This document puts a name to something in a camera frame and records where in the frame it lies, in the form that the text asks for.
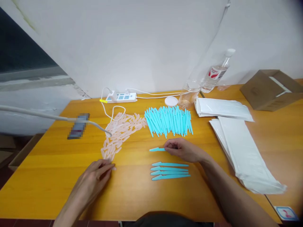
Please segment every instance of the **round lid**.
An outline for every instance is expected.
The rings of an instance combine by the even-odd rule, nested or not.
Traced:
[[[173,96],[168,96],[166,99],[165,99],[165,104],[169,107],[173,107],[175,105],[178,104],[178,99],[176,97],[173,97]]]

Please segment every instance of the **power strip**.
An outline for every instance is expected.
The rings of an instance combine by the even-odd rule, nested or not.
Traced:
[[[117,100],[113,101],[110,97],[110,94],[106,98],[107,103],[120,103],[120,102],[136,102],[137,93],[120,93],[117,94]]]

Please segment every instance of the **clear plastic cup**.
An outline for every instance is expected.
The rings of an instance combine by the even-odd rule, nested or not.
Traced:
[[[223,84],[223,85],[218,86],[217,89],[219,91],[224,91],[224,90],[228,89],[229,87],[230,87],[230,85]]]
[[[189,109],[195,102],[201,86],[200,83],[196,80],[186,81],[182,94],[180,95],[178,106],[180,109]]]

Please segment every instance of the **person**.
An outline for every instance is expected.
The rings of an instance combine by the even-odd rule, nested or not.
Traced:
[[[199,162],[201,164],[222,210],[232,226],[278,226],[205,151],[183,138],[169,139],[164,144],[164,148],[171,155],[176,155],[184,161]],[[109,163],[107,160],[101,159],[93,162],[77,180],[53,226],[72,226],[102,191],[106,182],[110,179],[113,167],[114,164]],[[129,226],[182,227],[199,225],[175,214],[155,214],[144,216]]]

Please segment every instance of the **pile of pink plastic pieces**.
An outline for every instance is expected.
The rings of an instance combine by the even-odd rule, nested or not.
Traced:
[[[140,130],[142,127],[145,128],[147,125],[146,119],[140,117],[139,114],[129,115],[118,113],[115,116],[115,121],[109,123],[106,130],[112,133],[112,137],[106,137],[101,154],[103,159],[113,161],[115,155],[121,150],[123,142],[125,142],[131,134]]]

